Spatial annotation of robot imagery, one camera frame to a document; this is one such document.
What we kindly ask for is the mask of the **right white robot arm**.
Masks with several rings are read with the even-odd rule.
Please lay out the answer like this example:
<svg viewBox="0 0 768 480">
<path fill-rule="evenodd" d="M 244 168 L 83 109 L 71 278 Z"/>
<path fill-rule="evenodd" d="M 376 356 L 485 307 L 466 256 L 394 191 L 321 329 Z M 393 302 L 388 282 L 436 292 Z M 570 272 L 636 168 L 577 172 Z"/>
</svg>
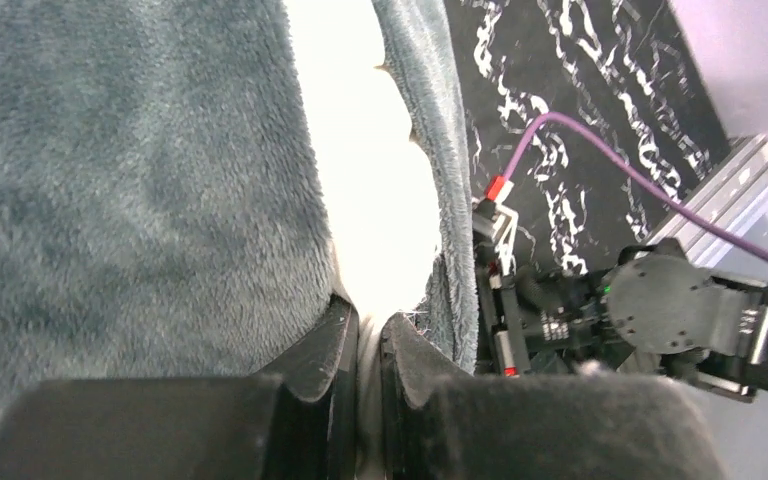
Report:
<svg viewBox="0 0 768 480">
<path fill-rule="evenodd" d="M 658 375 L 738 401 L 768 392 L 768 283 L 697 267 L 673 238 L 626 247 L 607 269 L 537 274 L 515 264 L 517 223 L 472 203 L 480 373 L 578 374 L 646 356 Z"/>
</svg>

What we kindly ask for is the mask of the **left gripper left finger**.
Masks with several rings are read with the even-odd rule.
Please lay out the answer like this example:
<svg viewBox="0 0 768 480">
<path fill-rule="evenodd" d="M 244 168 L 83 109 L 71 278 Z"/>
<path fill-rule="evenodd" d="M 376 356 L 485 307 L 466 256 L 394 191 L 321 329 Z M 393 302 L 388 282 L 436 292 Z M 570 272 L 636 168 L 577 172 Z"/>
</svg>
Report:
<svg viewBox="0 0 768 480">
<path fill-rule="evenodd" d="M 358 316 L 245 377 L 48 381 L 0 424 L 0 479 L 350 479 Z"/>
</svg>

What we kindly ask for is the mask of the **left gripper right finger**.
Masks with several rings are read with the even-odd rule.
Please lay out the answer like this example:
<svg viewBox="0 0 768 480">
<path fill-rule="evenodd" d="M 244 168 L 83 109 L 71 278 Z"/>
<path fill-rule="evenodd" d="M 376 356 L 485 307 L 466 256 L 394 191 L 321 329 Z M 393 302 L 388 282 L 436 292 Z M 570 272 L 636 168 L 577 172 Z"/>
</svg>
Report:
<svg viewBox="0 0 768 480">
<path fill-rule="evenodd" d="M 620 374 L 472 376 L 405 319 L 381 336 L 391 479 L 722 479 L 678 384 Z"/>
</svg>

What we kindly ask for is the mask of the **white pillow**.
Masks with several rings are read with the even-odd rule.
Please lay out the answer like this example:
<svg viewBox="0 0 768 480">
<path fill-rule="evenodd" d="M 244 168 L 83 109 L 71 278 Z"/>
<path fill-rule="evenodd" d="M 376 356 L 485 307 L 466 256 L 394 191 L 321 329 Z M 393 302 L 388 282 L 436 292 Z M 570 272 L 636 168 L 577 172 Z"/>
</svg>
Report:
<svg viewBox="0 0 768 480">
<path fill-rule="evenodd" d="M 441 248 L 428 156 L 385 67 L 368 1 L 289 1 L 289 35 L 336 261 L 336 291 L 380 326 L 414 312 Z"/>
</svg>

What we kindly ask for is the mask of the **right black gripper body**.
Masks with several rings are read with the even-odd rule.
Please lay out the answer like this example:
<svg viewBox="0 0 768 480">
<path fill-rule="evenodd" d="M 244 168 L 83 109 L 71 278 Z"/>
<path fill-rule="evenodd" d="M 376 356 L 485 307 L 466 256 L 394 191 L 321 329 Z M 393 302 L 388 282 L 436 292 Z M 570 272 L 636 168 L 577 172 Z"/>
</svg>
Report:
<svg viewBox="0 0 768 480">
<path fill-rule="evenodd" d="M 613 329 L 603 304 L 607 270 L 584 274 L 529 266 L 492 274 L 475 261 L 479 304 L 476 371 L 518 377 L 613 366 Z"/>
</svg>

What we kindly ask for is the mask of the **grey plush pillowcase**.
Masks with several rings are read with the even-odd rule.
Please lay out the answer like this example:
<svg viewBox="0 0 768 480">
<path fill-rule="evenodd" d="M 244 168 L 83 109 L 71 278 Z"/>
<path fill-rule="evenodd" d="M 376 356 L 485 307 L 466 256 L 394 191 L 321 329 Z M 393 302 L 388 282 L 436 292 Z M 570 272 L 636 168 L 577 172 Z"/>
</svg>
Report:
<svg viewBox="0 0 768 480">
<path fill-rule="evenodd" d="M 287 2 L 0 1 L 0 420 L 47 379 L 248 375 L 344 298 Z M 368 2 L 438 194 L 441 248 L 422 302 L 400 313 L 472 371 L 446 8 Z M 371 460 L 385 323 L 360 322 Z"/>
</svg>

